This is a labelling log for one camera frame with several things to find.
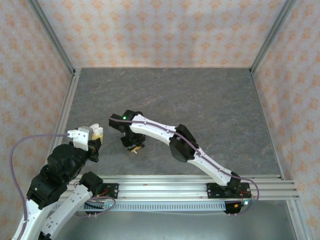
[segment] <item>aluminum rail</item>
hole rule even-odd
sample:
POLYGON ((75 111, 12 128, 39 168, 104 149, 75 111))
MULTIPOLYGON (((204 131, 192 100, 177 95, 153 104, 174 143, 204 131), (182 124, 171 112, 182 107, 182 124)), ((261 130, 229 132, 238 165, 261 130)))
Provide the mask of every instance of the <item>aluminum rail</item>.
MULTIPOLYGON (((208 201, 207 183, 214 183, 207 175, 100 175, 104 183, 118 183, 118 201, 208 201)), ((293 180, 281 180, 279 175, 244 175, 253 179, 260 191, 260 201, 298 200, 299 194, 293 180)), ((65 201, 74 191, 74 183, 69 185, 59 201, 65 201)), ((252 194, 257 190, 250 183, 252 194)), ((218 198, 213 201, 240 200, 239 198, 218 198)))

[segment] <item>floral wallpaper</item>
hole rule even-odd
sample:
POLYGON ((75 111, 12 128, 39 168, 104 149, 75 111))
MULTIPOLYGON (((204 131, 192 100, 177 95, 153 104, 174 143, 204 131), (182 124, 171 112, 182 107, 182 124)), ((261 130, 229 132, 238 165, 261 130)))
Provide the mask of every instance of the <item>floral wallpaper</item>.
POLYGON ((320 236, 320 1, 298 0, 256 74, 285 176, 320 236))
MULTIPOLYGON (((34 134, 53 133, 71 76, 26 0, 0 2, 0 233, 11 239, 22 203, 11 181, 9 151, 34 134)), ((47 159, 50 139, 29 140, 13 165, 26 194, 47 159)))
POLYGON ((249 68, 286 0, 40 0, 75 68, 249 68))

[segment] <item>small object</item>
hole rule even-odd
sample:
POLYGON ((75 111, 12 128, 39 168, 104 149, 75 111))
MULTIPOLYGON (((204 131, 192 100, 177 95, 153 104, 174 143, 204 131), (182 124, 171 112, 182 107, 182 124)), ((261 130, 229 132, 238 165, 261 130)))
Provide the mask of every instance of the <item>small object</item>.
POLYGON ((92 139, 93 129, 87 126, 81 126, 78 129, 69 130, 68 137, 73 139, 73 146, 85 151, 89 150, 88 141, 92 139))
POLYGON ((98 123, 91 125, 90 128, 92 128, 93 130, 93 135, 91 140, 100 139, 102 144, 102 140, 104 137, 104 128, 100 127, 98 123))
POLYGON ((139 150, 140 148, 142 148, 142 145, 135 146, 134 148, 132 148, 132 149, 130 150, 130 152, 131 152, 131 153, 138 154, 138 153, 137 153, 137 150, 139 150))

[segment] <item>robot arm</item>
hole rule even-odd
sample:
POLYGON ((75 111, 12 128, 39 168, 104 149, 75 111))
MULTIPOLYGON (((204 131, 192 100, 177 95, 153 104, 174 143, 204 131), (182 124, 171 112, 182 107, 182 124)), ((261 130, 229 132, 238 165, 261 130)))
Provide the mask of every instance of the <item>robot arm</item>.
POLYGON ((145 118, 141 112, 126 110, 122 116, 113 114, 109 126, 125 134, 122 144, 130 151, 143 146, 145 135, 170 147, 172 156, 180 162, 190 163, 212 177, 219 186, 227 186, 232 192, 239 191, 238 175, 222 167, 205 154, 195 138, 182 124, 178 127, 164 125, 145 118))
POLYGON ((23 226, 25 226, 25 229, 20 238, 21 240, 38 239, 41 230, 42 232, 44 231, 45 236, 58 233, 63 223, 78 209, 78 205, 81 206, 95 194, 96 187, 100 186, 102 179, 94 173, 88 172, 82 176, 81 184, 83 183, 83 185, 80 185, 78 189, 81 192, 71 195, 70 201, 66 201, 61 206, 61 210, 59 208, 46 220, 54 203, 67 190, 67 184, 79 174, 86 161, 99 161, 98 156, 102 136, 95 137, 95 130, 92 127, 82 126, 68 131, 68 136, 73 138, 73 142, 57 146, 52 154, 49 155, 47 164, 31 181, 25 201, 28 210, 27 223, 22 217, 12 238, 13 240, 19 238, 23 226))

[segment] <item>aluminum frame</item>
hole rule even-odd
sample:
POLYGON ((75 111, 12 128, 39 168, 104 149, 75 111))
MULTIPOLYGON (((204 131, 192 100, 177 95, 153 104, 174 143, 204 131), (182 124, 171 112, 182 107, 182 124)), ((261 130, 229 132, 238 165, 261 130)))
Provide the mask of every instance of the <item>aluminum frame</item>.
POLYGON ((58 55, 60 56, 65 68, 72 75, 75 72, 75 69, 74 69, 68 55, 66 54, 64 48, 62 47, 62 44, 60 43, 54 29, 52 28, 52 26, 49 22, 49 20, 47 19, 43 9, 41 8, 38 0, 27 0, 27 1, 29 2, 29 5, 31 6, 34 14, 39 19, 47 36, 51 40, 51 43, 54 46, 55 50, 57 51, 58 55))
MULTIPOLYGON (((105 183, 118 183, 117 201, 208 201, 207 183, 215 183, 208 175, 100 175, 105 183)), ((299 194, 293 180, 281 180, 279 175, 244 175, 254 180, 260 193, 260 201, 297 200, 299 194)), ((75 190, 74 183, 81 179, 77 176, 59 201, 65 201, 75 190)), ((255 186, 250 184, 251 192, 257 195, 255 186)), ((236 201, 240 198, 217 198, 214 201, 236 201)))
POLYGON ((250 68, 251 73, 255 73, 259 68, 261 62, 265 58, 268 50, 270 49, 272 43, 274 42, 276 36, 278 35, 279 31, 281 30, 283 24, 285 23, 288 15, 291 13, 292 8, 294 7, 297 0, 287 0, 281 11, 279 16, 277 17, 275 23, 273 24, 269 34, 267 35, 264 43, 262 44, 257 56, 255 57, 252 67, 250 68))
POLYGON ((255 89, 256 89, 256 93, 258 95, 258 99, 259 99, 259 102, 260 102, 260 107, 262 109, 264 122, 265 122, 266 128, 268 130, 268 136, 269 136, 272 148, 273 148, 275 162, 276 162, 276 165, 277 165, 277 167, 279 169, 281 179, 284 180, 285 179, 285 172, 284 172, 284 169, 282 168, 281 163, 279 161, 279 155, 278 155, 278 152, 276 151, 275 140, 274 140, 273 136, 270 134, 270 127, 269 127, 269 124, 267 122, 267 115, 266 115, 266 112, 265 112, 264 108, 262 107, 261 96, 260 96, 260 94, 258 92, 257 85, 256 85, 255 73, 251 72, 251 76, 252 76, 252 81, 253 81, 255 89))

